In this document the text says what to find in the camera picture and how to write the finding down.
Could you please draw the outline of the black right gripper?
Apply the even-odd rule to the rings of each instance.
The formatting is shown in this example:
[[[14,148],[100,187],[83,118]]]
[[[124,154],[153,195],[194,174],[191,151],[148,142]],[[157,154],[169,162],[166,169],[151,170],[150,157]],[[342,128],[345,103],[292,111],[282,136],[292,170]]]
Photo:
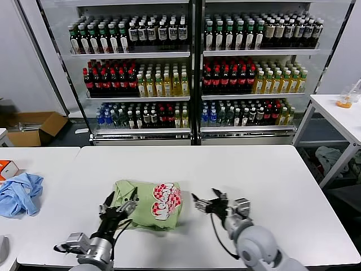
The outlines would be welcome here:
[[[194,193],[192,193],[192,199],[195,208],[201,212],[209,214],[215,214],[221,221],[222,224],[226,222],[226,218],[233,214],[233,208],[229,205],[227,194],[221,192],[218,189],[212,188],[216,198],[211,200],[200,199]]]

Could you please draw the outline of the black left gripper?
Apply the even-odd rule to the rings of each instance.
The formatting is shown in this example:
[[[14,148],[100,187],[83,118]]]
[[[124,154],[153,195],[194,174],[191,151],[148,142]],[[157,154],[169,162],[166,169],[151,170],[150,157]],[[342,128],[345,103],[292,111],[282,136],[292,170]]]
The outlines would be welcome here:
[[[126,220],[136,209],[139,197],[138,188],[135,187],[130,196],[124,199],[120,207],[110,207],[115,192],[112,191],[104,203],[99,206],[100,226],[97,230],[97,237],[106,240],[114,240],[114,234],[119,223]]]

